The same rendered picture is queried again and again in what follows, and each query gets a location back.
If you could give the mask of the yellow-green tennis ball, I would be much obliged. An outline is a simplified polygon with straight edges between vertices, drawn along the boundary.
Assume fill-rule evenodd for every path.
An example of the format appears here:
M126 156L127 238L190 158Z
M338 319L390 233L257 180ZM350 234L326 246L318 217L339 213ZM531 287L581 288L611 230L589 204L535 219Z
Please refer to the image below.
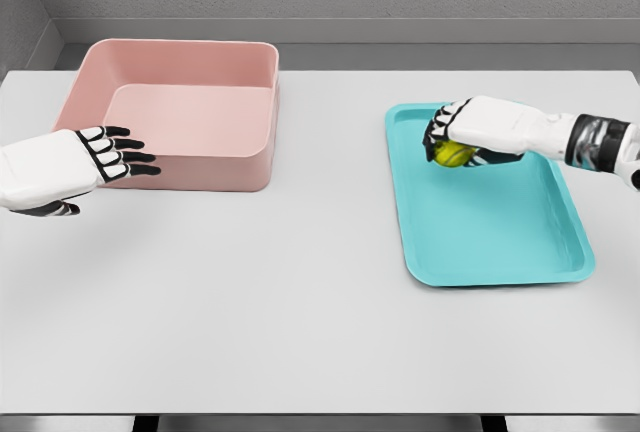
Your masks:
M434 161L447 168L466 166L477 152L476 147L455 141L438 141L434 146Z

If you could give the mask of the pink rectangular basket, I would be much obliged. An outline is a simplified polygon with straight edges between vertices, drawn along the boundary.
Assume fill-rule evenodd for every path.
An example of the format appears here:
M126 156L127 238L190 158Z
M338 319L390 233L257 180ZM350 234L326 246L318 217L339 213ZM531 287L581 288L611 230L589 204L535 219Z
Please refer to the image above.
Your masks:
M115 188L253 192L271 179L279 52L264 42L105 39L86 53L54 127L119 126L157 176Z

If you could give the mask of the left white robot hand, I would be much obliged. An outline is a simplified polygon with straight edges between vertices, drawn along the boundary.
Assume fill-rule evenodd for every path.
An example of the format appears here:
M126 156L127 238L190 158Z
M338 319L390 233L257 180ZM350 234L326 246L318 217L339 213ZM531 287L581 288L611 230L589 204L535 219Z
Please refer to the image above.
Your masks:
M60 129L0 147L0 207L34 217L77 215L72 198L120 179L161 173L144 147L117 126Z

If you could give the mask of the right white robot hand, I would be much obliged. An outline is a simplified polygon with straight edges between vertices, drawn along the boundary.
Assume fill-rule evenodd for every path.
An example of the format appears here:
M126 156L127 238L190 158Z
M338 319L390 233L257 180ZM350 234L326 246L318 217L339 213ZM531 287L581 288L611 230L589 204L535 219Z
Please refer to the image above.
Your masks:
M487 96L445 104L437 109L424 132L426 160L435 162L438 141L455 141L477 148L463 167L517 162L532 149L530 131L543 118L543 112L534 107Z

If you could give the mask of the blue rectangular tray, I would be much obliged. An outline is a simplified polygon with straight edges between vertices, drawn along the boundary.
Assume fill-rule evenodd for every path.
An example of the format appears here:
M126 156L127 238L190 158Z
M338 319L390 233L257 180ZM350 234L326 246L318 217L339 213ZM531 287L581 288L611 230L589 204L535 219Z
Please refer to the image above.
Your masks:
M422 145L436 103L400 104L385 116L407 269L434 287L579 282L595 256L558 164L446 168Z

